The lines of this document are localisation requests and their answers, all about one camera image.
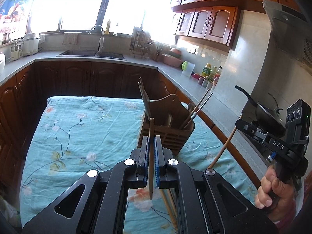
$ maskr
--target human hand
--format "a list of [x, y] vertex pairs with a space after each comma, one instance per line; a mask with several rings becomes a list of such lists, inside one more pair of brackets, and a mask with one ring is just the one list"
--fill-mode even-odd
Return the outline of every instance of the human hand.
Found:
[[268, 215], [271, 221], [276, 222], [283, 219], [293, 207], [294, 187], [292, 184], [285, 184], [277, 178], [273, 165], [268, 168], [265, 176], [261, 179], [261, 186], [255, 196], [257, 208], [263, 209], [272, 205], [272, 198], [268, 195], [271, 190], [280, 197], [277, 206]]

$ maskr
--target gray countertop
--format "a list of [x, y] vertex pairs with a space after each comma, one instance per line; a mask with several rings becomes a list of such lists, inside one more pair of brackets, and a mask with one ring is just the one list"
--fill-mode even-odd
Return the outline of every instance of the gray countertop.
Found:
[[[34, 63], [35, 61], [49, 61], [49, 60], [79, 60], [79, 61], [94, 61], [117, 63], [124, 65], [134, 65], [147, 68], [157, 69], [161, 74], [168, 78], [179, 90], [189, 97], [194, 103], [202, 98], [206, 89], [197, 83], [193, 77], [185, 77], [182, 75], [182, 70], [179, 68], [170, 67], [162, 62], [155, 62], [153, 60], [143, 60], [134, 58], [129, 55], [124, 55], [127, 60], [115, 60], [99, 57], [81, 57], [81, 56], [57, 56], [63, 51], [45, 51], [39, 52], [35, 55], [22, 57], [19, 60], [6, 63], [4, 71], [0, 75], [0, 86], [3, 85], [16, 73], [23, 68]], [[217, 127], [228, 137], [234, 128], [236, 120], [239, 118], [227, 106], [220, 102], [216, 97], [212, 96], [207, 104], [203, 107], [203, 112], [217, 125]], [[231, 140], [232, 144], [237, 148], [241, 155], [248, 162], [255, 174], [261, 179], [266, 172], [266, 165], [252, 146], [245, 140], [245, 138], [238, 132], [235, 133]]]

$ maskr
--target sink basin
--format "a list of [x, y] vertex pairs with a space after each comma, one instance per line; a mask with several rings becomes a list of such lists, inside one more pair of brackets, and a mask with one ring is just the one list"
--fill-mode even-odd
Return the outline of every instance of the sink basin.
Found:
[[95, 56], [96, 51], [87, 51], [87, 50], [67, 50], [61, 53], [58, 56]]
[[110, 53], [110, 52], [98, 53], [96, 51], [87, 51], [87, 50], [67, 50], [58, 56], [86, 56], [86, 57], [102, 57], [102, 58], [108, 58], [108, 59], [125, 60], [122, 54], [116, 54], [116, 53]]

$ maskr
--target range hood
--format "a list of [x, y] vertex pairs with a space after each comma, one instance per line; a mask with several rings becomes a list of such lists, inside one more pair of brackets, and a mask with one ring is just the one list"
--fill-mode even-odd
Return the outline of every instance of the range hood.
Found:
[[263, 0], [277, 47], [305, 64], [312, 74], [312, 26], [304, 15], [280, 3]]

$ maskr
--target white faucet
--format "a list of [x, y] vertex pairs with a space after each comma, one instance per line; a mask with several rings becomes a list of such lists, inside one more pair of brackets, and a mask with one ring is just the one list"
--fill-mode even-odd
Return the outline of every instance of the white faucet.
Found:
[[[99, 26], [102, 28], [102, 37], [100, 37], [99, 39], [99, 46], [98, 46], [98, 53], [102, 53], [102, 50], [103, 50], [103, 45], [104, 45], [104, 29], [102, 26], [100, 25], [96, 25], [96, 26]], [[96, 27], [96, 26], [93, 26], [91, 28], [91, 30], [89, 31], [89, 34], [91, 34], [92, 30]]]

